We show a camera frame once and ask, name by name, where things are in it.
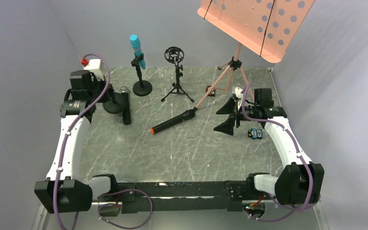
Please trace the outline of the blue microphone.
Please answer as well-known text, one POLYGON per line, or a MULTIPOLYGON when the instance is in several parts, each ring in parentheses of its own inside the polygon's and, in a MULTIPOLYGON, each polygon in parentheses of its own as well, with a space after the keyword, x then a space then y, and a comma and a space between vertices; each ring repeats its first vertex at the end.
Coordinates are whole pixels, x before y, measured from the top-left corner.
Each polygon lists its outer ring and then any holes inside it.
MULTIPOLYGON (((132 48, 134 49, 135 56, 139 58, 143 54, 141 50, 141 42, 140 42, 139 37, 136 34, 132 34, 129 37, 129 40, 130 40, 130 44, 132 48)), ((145 63, 144 58, 139 62, 139 65, 142 69, 146 69, 146 63, 145 63)))

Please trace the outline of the black clip desk mic stand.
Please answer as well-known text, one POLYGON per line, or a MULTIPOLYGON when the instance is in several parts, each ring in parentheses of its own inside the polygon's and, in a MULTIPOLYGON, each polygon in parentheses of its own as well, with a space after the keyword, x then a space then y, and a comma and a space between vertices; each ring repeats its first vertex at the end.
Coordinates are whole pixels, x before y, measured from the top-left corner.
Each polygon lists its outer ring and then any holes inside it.
POLYGON ((139 57, 135 56, 131 61, 131 65, 135 67, 138 77, 138 81, 133 85, 133 93, 140 97, 147 96, 152 92, 152 84, 149 81, 142 79, 140 61, 143 60, 144 54, 141 54, 139 57))

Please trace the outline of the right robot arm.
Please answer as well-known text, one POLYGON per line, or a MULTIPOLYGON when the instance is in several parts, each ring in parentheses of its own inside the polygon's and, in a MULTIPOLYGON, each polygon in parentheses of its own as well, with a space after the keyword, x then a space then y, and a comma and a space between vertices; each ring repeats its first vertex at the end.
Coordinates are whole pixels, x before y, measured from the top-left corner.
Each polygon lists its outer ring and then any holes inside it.
POLYGON ((218 115, 228 115, 228 119, 214 131, 232 136, 242 121, 260 123, 275 145, 283 171, 279 176, 251 173, 246 179, 248 190, 273 195, 282 206, 304 210, 320 198, 324 168, 320 163, 313 163, 303 151, 285 110, 274 105, 272 90, 261 88, 254 92, 256 99, 250 106, 246 105, 243 89, 234 87, 229 100, 217 111, 218 115))

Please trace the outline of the black small desk mic stand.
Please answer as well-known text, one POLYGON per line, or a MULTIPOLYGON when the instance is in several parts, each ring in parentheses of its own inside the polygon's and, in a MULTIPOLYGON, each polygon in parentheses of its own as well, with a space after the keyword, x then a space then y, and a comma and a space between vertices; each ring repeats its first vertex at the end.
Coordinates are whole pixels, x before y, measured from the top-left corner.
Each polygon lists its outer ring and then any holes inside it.
POLYGON ((127 107, 127 103, 122 94, 114 92, 111 94, 110 100, 103 103, 103 108, 110 114, 118 114, 123 112, 127 107))

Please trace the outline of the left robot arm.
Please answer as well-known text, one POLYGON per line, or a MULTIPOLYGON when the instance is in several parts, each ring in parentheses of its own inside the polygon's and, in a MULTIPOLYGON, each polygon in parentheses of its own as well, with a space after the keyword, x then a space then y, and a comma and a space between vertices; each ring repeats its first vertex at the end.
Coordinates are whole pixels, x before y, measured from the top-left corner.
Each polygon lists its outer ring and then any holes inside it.
POLYGON ((87 211, 103 194, 117 191, 112 174, 100 174, 80 181, 79 168, 83 145, 93 113, 94 101, 105 87, 94 73, 78 70, 70 74, 71 88, 60 107, 60 138, 55 158, 44 181, 35 183, 34 193, 48 213, 87 211))

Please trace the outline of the black microphone orange end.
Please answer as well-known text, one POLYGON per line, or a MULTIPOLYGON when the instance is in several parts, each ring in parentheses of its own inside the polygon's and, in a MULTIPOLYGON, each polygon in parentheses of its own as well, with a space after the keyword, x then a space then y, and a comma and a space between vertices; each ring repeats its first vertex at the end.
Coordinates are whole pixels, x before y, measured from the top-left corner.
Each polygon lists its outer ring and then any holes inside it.
POLYGON ((151 133, 152 134, 157 134, 157 133, 160 133, 162 131, 165 131, 175 125, 178 125, 184 121, 187 121, 187 120, 190 120, 192 119, 193 117, 195 117, 196 115, 196 111, 197 111, 197 108, 194 107, 192 109, 189 109, 189 110, 186 110, 184 111, 183 113, 181 113, 180 115, 177 115, 165 122, 162 122, 154 127, 152 127, 150 129, 151 133))

